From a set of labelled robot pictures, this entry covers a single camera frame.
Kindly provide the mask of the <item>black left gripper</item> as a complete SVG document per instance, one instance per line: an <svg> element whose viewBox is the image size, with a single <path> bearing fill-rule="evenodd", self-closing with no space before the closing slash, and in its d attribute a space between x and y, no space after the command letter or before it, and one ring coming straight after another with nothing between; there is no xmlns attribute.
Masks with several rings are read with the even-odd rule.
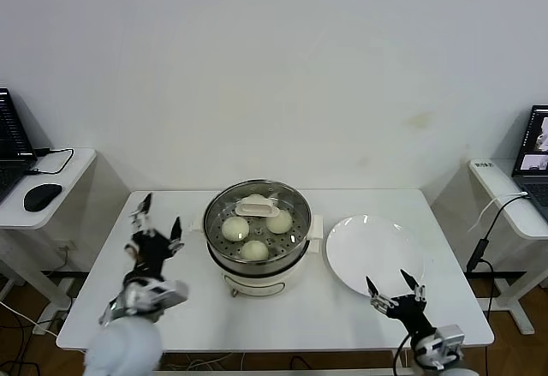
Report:
<svg viewBox="0 0 548 376"><path fill-rule="evenodd" d="M164 262L171 259L183 246L182 227L179 217L173 223L170 239L153 230L149 218L152 193L149 193L130 214L132 238L128 251L134 259L134 268L128 273L128 281L135 278L152 278L164 281Z"/></svg>

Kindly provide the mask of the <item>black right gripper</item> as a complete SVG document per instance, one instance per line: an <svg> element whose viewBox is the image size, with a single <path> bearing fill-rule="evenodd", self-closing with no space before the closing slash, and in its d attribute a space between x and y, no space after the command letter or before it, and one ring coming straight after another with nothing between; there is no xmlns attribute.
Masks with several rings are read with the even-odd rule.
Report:
<svg viewBox="0 0 548 376"><path fill-rule="evenodd" d="M380 313L386 313L388 318L401 321L411 338L429 337L435 333L436 328L432 326L424 313L426 286L419 284L412 275L403 269L400 270L400 273L414 295L402 295L391 299L382 295L373 281L366 277L370 303Z"/></svg>

